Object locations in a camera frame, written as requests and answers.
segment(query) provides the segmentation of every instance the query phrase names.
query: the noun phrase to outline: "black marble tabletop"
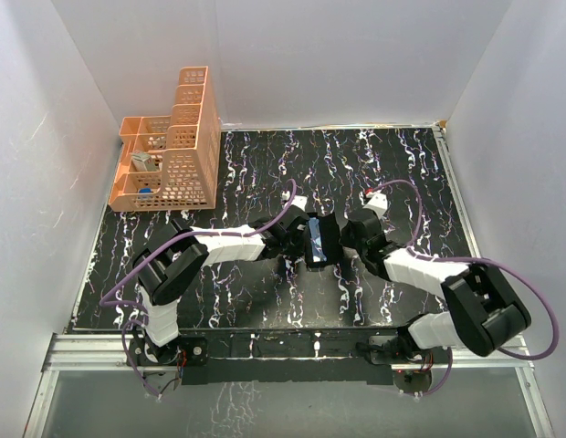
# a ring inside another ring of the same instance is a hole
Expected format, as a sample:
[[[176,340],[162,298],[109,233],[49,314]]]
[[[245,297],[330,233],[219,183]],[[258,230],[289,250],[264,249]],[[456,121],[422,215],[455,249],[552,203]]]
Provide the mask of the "black marble tabletop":
[[[127,308],[99,307],[100,298],[130,270],[133,256],[155,230],[175,216],[200,227],[246,224],[281,209],[288,178],[308,207],[336,212],[341,227],[362,205],[364,190],[392,179],[414,183],[424,201],[420,250],[468,256],[462,225],[431,129],[238,131],[223,134],[217,207],[213,211],[114,213],[107,208],[78,311],[69,330],[118,330]],[[389,238],[406,242],[415,219],[408,187],[386,189]],[[118,298],[140,299],[130,282]],[[181,329],[395,327],[415,315],[444,308],[434,296],[391,284],[364,269],[355,253],[310,272],[283,257],[205,267],[184,291]]]

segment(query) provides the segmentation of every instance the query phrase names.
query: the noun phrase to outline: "metal frame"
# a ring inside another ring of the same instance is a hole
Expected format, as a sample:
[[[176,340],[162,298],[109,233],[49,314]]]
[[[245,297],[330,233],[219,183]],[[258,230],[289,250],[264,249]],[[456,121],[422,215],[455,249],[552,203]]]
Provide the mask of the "metal frame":
[[[380,129],[380,128],[431,128],[434,133],[440,158],[444,164],[445,174],[454,196],[456,209],[459,213],[464,234],[468,242],[470,253],[472,256],[479,256],[476,238],[472,231],[471,223],[467,216],[466,207],[457,185],[456,177],[453,172],[452,164],[449,158],[449,150],[445,142],[445,135],[438,124],[418,124],[418,125],[391,125],[391,124],[373,124],[373,125],[333,125],[299,128],[300,130],[308,129]],[[72,317],[76,317],[78,303],[81,299],[83,287],[80,287],[77,296],[77,305],[74,307]],[[78,334],[78,335],[56,335],[50,345],[47,353],[47,359],[44,365],[42,379],[37,390],[37,396],[32,407],[32,411],[27,422],[26,438],[40,437],[46,424],[47,415],[54,392],[58,383],[58,374],[60,371],[67,370],[87,370],[87,371],[131,371],[131,368],[125,365],[125,355],[120,343],[121,335],[119,334]],[[522,336],[515,337],[505,347],[513,350],[528,353],[528,349]],[[325,360],[323,358],[296,358],[304,360]],[[480,358],[467,349],[454,350],[454,368],[514,368],[519,379],[519,385],[529,411],[529,416],[537,437],[553,438],[554,434],[550,425],[544,403],[540,397],[539,387],[534,377],[534,366],[532,362],[524,360],[515,360],[502,353],[495,352],[487,358]],[[393,370],[409,370],[417,368],[418,365],[393,365]],[[444,364],[436,364],[434,368],[445,368]],[[149,371],[174,371],[174,367],[148,367]]]

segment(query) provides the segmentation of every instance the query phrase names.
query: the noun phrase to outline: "stacked plastic bin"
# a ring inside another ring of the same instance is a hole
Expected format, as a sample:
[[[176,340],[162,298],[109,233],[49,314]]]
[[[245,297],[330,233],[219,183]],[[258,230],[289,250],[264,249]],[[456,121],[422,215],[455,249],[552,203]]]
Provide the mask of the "stacked plastic bin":
[[[183,68],[171,116],[126,117],[109,205],[115,212],[215,208],[220,123],[208,67]],[[146,152],[155,171],[138,172]]]

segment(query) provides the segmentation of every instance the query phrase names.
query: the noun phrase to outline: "orange plastic crate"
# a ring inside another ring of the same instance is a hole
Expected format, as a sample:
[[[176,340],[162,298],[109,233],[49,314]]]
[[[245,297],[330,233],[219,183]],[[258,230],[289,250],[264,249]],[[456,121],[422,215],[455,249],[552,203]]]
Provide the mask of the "orange plastic crate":
[[[220,123],[208,67],[180,71],[171,116],[126,117],[119,135],[123,150],[109,199],[115,212],[215,208]],[[135,151],[149,153],[159,170],[137,172]]]

